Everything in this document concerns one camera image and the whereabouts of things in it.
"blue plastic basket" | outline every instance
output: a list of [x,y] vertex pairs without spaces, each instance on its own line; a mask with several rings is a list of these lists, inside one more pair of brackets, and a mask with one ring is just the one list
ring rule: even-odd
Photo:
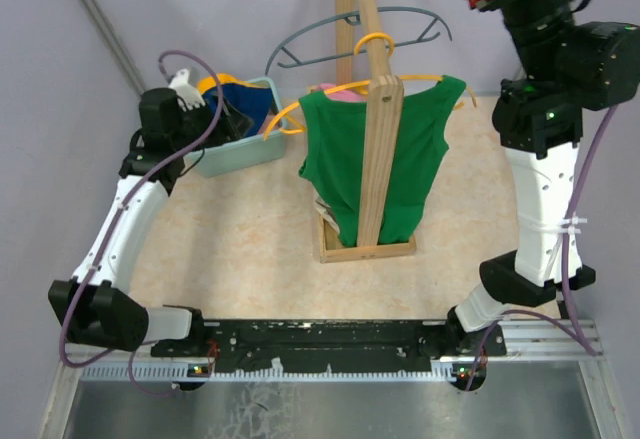
[[[259,77],[247,81],[251,84],[267,86],[273,92],[274,106],[278,112],[282,110],[280,97],[276,86],[268,77]],[[287,127],[286,119],[282,119],[282,127]],[[227,172],[237,171],[245,167],[255,166],[263,162],[280,159],[284,156],[285,135],[279,130],[269,134],[265,141],[262,134],[245,137],[239,141],[229,142],[218,147],[210,147],[204,150],[204,156],[194,167],[194,170],[203,177],[213,177]],[[185,158],[193,163],[200,157],[201,151],[190,152]]]

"white wall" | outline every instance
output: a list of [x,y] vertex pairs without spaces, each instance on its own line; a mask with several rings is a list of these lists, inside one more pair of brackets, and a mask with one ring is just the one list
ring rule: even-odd
[[[202,55],[214,69],[240,78],[263,75],[267,59],[285,37],[334,14],[334,0],[99,0],[123,38],[143,77],[161,84],[155,59],[159,51],[180,47]],[[454,42],[443,36],[429,44],[398,49],[392,58],[397,74],[451,74],[478,91],[497,91],[500,80],[517,69],[517,56],[499,13],[470,11],[464,0],[378,0],[379,6],[431,9],[449,24]],[[427,26],[426,16],[385,13],[383,25],[396,42],[414,39]],[[434,31],[444,33],[438,26]],[[362,36],[358,30],[356,37]],[[291,51],[311,59],[335,50],[332,25],[308,33]],[[280,54],[280,60],[288,59]],[[364,55],[357,78],[368,77]],[[272,68],[271,77],[285,97],[305,86],[335,79],[332,62],[297,69]]]
[[99,229],[137,100],[77,0],[0,4],[0,430],[31,439],[57,364],[47,290]]

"yellow hanger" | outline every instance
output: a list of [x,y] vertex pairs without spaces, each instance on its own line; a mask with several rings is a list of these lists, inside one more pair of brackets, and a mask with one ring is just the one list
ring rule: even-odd
[[389,57],[391,57],[391,54],[393,54],[393,50],[396,48],[396,43],[393,42],[393,39],[391,39],[391,36],[389,34],[385,34],[384,32],[372,32],[361,38],[356,43],[356,47],[353,48],[353,55],[357,56],[358,54],[360,54],[360,49],[362,48],[362,46],[364,46],[371,39],[385,39],[389,43]]
[[[411,75],[398,76],[398,78],[403,80],[403,81],[437,81],[437,82],[440,82],[443,79],[442,76],[433,76],[433,75],[428,75],[428,74],[427,75],[411,74]],[[334,94],[336,92],[345,91],[347,89],[355,89],[355,88],[358,88],[358,87],[363,87],[363,86],[368,85],[370,82],[371,82],[370,79],[367,79],[366,81],[351,82],[349,84],[343,84],[341,86],[332,87],[331,89],[327,89],[327,90],[325,90],[323,92],[325,94]],[[473,106],[474,107],[478,107],[478,101],[477,101],[476,95],[473,92],[473,90],[469,86],[467,86],[467,91],[469,91],[469,94],[471,94],[471,101],[473,102]],[[460,103],[456,104],[456,106],[453,109],[457,110],[457,109],[460,109],[463,106],[464,106],[464,102],[460,102]],[[267,128],[265,129],[265,131],[263,133],[263,137],[264,137],[265,141],[269,137],[269,134],[271,133],[271,131],[273,130],[275,125],[278,123],[278,121],[280,121],[280,119],[282,119],[283,116],[285,116],[288,120],[290,120],[291,122],[293,122],[296,126],[298,126],[300,128],[298,130],[288,130],[287,132],[285,132],[284,129],[280,129],[283,133],[285,133],[285,134],[298,134],[299,132],[304,132],[304,131],[302,131],[304,126],[302,126],[297,121],[293,121],[291,119],[291,116],[289,116],[289,113],[291,111],[293,111],[297,107],[300,107],[300,103],[299,102],[294,102],[293,104],[290,104],[287,107],[285,107],[273,119],[271,119],[271,122],[269,122],[269,125],[267,126]]]

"wooden post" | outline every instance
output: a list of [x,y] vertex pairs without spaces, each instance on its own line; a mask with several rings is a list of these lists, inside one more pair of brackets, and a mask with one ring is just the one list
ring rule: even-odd
[[[358,0],[358,6],[364,33],[383,32],[376,0]],[[384,39],[372,39],[366,48],[371,83],[367,99],[358,247],[378,244],[404,101],[404,87],[402,81],[391,74]]]
[[[364,33],[383,32],[376,0],[358,0],[358,4]],[[354,9],[354,0],[336,0],[337,14]],[[323,263],[406,256],[416,251],[414,236],[407,243],[378,245],[404,101],[404,86],[391,74],[385,46],[384,39],[372,39],[366,44],[371,83],[367,97],[358,244],[345,248],[336,231],[318,216],[320,262]],[[338,21],[336,51],[344,53],[352,47],[353,27]],[[351,82],[352,66],[353,57],[338,59],[338,84]]]
[[[336,0],[336,15],[351,12],[355,9],[355,0]],[[353,26],[346,21],[336,22],[336,54],[344,54],[353,50]],[[336,60],[336,84],[347,84],[353,81],[353,56]]]

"green shirt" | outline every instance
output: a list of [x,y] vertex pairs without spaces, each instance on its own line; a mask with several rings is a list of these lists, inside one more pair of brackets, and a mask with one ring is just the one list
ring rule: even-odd
[[[384,206],[380,244],[407,242],[420,223],[427,194],[449,146],[444,127],[465,83],[444,76],[433,88],[404,98]],[[366,103],[338,102],[318,91],[300,99],[309,152],[300,176],[331,206],[340,241],[356,245]]]

